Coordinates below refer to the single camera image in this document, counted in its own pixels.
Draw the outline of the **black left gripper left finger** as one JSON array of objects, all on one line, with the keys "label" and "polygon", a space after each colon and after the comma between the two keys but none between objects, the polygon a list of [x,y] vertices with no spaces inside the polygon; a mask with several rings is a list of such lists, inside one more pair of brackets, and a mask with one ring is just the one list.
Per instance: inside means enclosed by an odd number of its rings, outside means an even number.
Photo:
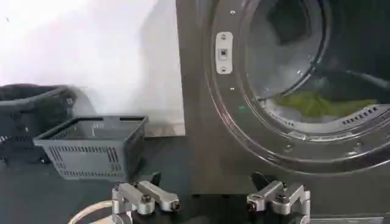
[{"label": "black left gripper left finger", "polygon": [[133,183],[120,183],[112,189],[112,222],[132,223],[132,213],[141,216],[151,215],[156,208],[164,212],[176,212],[180,209],[177,194],[160,187],[161,172],[157,171],[147,178]]}]

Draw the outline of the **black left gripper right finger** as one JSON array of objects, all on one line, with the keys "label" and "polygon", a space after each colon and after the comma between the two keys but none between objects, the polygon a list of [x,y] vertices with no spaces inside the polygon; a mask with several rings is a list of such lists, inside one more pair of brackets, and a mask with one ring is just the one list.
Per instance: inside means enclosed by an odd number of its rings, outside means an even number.
[{"label": "black left gripper right finger", "polygon": [[253,172],[250,179],[257,190],[246,197],[253,223],[310,223],[311,193],[304,185],[261,172]]}]

